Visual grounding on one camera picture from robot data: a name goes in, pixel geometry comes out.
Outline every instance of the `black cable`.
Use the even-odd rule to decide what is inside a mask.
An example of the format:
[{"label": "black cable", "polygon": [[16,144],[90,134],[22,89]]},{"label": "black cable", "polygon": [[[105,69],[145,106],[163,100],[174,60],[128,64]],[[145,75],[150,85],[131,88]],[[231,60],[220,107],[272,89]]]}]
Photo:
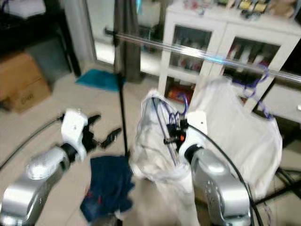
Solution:
[{"label": "black cable", "polygon": [[8,164],[8,162],[31,140],[33,139],[36,135],[38,135],[40,132],[42,132],[43,130],[45,130],[46,128],[48,128],[49,126],[51,126],[52,124],[54,124],[57,121],[62,121],[63,116],[56,118],[52,121],[49,121],[48,123],[46,123],[45,125],[43,125],[42,127],[38,128],[36,131],[34,131],[25,141],[23,141],[13,152],[12,154],[10,154],[10,156],[8,158],[6,158],[6,160],[1,164],[0,166],[0,171],[5,167],[6,164]]},{"label": "black cable", "polygon": [[213,144],[216,148],[217,148],[217,150],[219,150],[219,152],[225,157],[225,159],[230,163],[230,165],[232,166],[232,168],[234,169],[234,171],[236,172],[236,174],[237,174],[237,176],[238,176],[238,178],[239,178],[239,180],[243,183],[243,185],[245,186],[245,188],[246,188],[246,190],[247,190],[247,192],[248,192],[248,196],[249,196],[249,200],[250,200],[250,204],[251,204],[251,207],[253,208],[253,210],[254,210],[254,212],[255,212],[255,215],[256,215],[256,217],[257,217],[257,221],[258,221],[258,224],[259,224],[259,226],[263,226],[263,222],[262,222],[262,218],[261,218],[261,216],[260,216],[260,214],[259,214],[259,211],[258,211],[258,209],[257,209],[257,206],[256,206],[256,204],[255,204],[255,202],[254,202],[254,200],[253,200],[253,198],[252,198],[252,194],[251,194],[251,192],[249,191],[249,189],[248,189],[248,186],[246,185],[246,183],[245,183],[245,181],[244,181],[244,179],[243,179],[243,177],[241,176],[241,174],[240,174],[240,172],[239,172],[239,170],[237,169],[237,167],[235,166],[235,164],[232,162],[232,160],[228,157],[228,155],[209,137],[209,136],[207,136],[205,133],[203,133],[202,131],[200,131],[199,129],[197,129],[197,128],[195,128],[194,126],[192,126],[192,125],[189,125],[188,124],[188,126],[189,127],[191,127],[191,128],[193,128],[194,130],[196,130],[196,131],[198,131],[200,134],[202,134],[207,140],[209,140],[210,141],[210,143],[211,144]]}]

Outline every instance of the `horizontal metal rod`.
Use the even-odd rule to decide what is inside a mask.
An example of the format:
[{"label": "horizontal metal rod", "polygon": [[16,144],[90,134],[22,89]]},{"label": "horizontal metal rod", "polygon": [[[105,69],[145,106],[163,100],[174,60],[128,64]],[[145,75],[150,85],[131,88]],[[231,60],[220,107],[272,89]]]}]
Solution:
[{"label": "horizontal metal rod", "polygon": [[[114,34],[114,32],[109,31],[107,29],[105,29],[105,33],[108,35]],[[136,37],[133,35],[122,34],[122,33],[117,33],[116,38],[119,40],[126,41],[126,42],[134,43],[137,45],[145,45],[145,46],[153,47],[156,49],[161,49],[161,50],[166,50],[166,51],[186,55],[189,57],[195,57],[195,58],[207,60],[207,61],[217,63],[217,64],[227,65],[227,66],[234,67],[234,68],[243,68],[243,69],[247,69],[247,70],[250,70],[250,71],[253,71],[256,73],[266,73],[266,69],[264,69],[260,65],[243,64],[240,61],[230,60],[230,59],[227,59],[226,57],[221,57],[221,56],[217,56],[215,54],[210,54],[210,53],[207,53],[200,49],[190,48],[190,47],[186,47],[186,46],[167,45],[167,44],[164,44],[161,42],[146,40],[146,39],[139,38],[139,37]],[[294,82],[301,83],[301,76],[298,76],[295,74],[282,73],[282,72],[269,70],[269,75],[275,76],[277,78],[280,78],[280,79],[283,79],[286,81],[294,81]]]}]

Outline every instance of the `blue mat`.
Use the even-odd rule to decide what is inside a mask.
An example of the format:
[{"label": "blue mat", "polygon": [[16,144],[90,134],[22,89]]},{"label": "blue mat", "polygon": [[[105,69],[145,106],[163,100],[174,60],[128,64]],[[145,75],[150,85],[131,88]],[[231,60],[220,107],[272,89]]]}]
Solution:
[{"label": "blue mat", "polygon": [[109,91],[119,91],[117,75],[97,69],[91,69],[77,79],[75,83]]}]

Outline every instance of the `white t-shirt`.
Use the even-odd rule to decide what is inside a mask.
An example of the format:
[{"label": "white t-shirt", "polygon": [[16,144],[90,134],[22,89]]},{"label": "white t-shirt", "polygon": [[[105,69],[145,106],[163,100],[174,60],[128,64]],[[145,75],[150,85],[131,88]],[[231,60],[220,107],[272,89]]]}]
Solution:
[{"label": "white t-shirt", "polygon": [[[243,108],[227,78],[199,88],[189,108],[195,110],[206,112],[208,136],[234,162],[255,197],[264,197],[281,161],[282,138],[276,120],[261,118]],[[223,159],[209,142],[207,148]]]}]

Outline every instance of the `tiled floor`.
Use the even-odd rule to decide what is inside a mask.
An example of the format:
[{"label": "tiled floor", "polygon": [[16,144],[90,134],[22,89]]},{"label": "tiled floor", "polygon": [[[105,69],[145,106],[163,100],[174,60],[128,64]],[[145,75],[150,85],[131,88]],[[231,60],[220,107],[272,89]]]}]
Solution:
[{"label": "tiled floor", "polygon": [[[101,112],[102,119],[93,127],[95,136],[99,139],[104,138],[110,130],[121,125],[117,93],[86,88],[74,84],[74,81],[75,77],[72,74],[63,77],[55,84],[51,97],[21,115],[0,111],[0,162],[37,127],[56,117],[68,107],[80,108],[88,115]],[[153,78],[146,78],[139,85],[129,83],[125,85],[129,143],[132,143],[134,139],[135,127],[140,116],[140,103],[148,90],[156,88],[157,85],[158,81]],[[43,152],[60,141],[60,124],[58,123],[30,142],[0,173],[0,197],[5,188],[24,170],[25,164],[32,155]],[[296,142],[284,151],[282,162],[284,166],[300,167],[300,147],[301,143]],[[108,150],[105,152],[96,150],[89,157],[102,154],[123,154],[123,151],[123,139],[120,136]],[[89,158],[83,163],[75,163],[52,190],[37,225],[86,226],[87,223],[79,211],[79,205],[85,188],[90,182],[90,176]],[[270,190],[275,190],[275,186],[279,185],[281,183],[275,179]],[[134,200],[134,208],[128,213],[125,225],[176,225],[175,216],[168,211],[168,206],[161,202],[161,196],[152,183],[137,181],[130,196]],[[271,225],[301,225],[301,201],[294,194],[271,201],[268,205],[272,211]],[[207,220],[208,213],[201,207],[198,210],[202,225],[210,225]],[[265,225],[268,225],[264,208],[261,208],[261,215],[265,220]]]}]

